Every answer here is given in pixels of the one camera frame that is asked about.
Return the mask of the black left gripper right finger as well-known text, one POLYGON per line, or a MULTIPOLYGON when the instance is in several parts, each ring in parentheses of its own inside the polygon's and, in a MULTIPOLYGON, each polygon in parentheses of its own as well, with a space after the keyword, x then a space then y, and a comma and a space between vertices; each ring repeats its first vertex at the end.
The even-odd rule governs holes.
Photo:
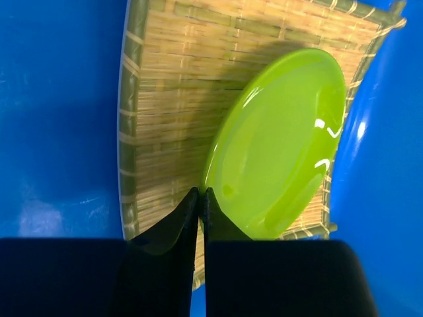
POLYGON ((337 240, 252 240, 203 200, 207 316, 377 316, 354 251, 337 240))

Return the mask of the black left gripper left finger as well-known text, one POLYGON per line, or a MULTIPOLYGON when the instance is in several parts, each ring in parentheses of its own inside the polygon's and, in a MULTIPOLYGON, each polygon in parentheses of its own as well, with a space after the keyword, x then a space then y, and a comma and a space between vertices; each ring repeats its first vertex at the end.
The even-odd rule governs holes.
POLYGON ((198 188, 191 188, 171 213, 127 242, 113 316, 189 316, 198 201, 198 188))

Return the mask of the green round plate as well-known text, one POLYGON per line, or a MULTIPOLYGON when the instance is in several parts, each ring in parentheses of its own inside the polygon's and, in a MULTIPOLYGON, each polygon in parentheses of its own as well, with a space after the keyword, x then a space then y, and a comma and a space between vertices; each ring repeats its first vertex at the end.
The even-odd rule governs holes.
POLYGON ((279 238, 316 194, 336 152, 346 87, 328 52, 302 48, 262 69, 241 92, 217 93, 182 140, 141 152, 139 187, 211 188, 224 215, 255 240, 279 238))

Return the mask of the woven bamboo mat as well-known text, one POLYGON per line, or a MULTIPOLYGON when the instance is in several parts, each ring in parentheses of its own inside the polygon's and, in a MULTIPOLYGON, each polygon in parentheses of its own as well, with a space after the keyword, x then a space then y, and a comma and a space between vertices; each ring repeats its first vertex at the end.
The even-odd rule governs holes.
MULTIPOLYGON (((406 24, 405 5, 395 1, 384 11, 361 1, 130 1, 118 106, 124 237, 131 240, 150 229, 198 188, 192 287, 203 284, 207 189, 141 190, 141 152, 165 144, 181 148, 199 116, 223 109, 217 93, 241 92, 262 69, 302 48, 324 50, 338 62, 346 87, 345 120, 385 38, 406 24)), ((329 206, 333 160, 312 200, 277 239, 327 239, 337 229, 329 206)))

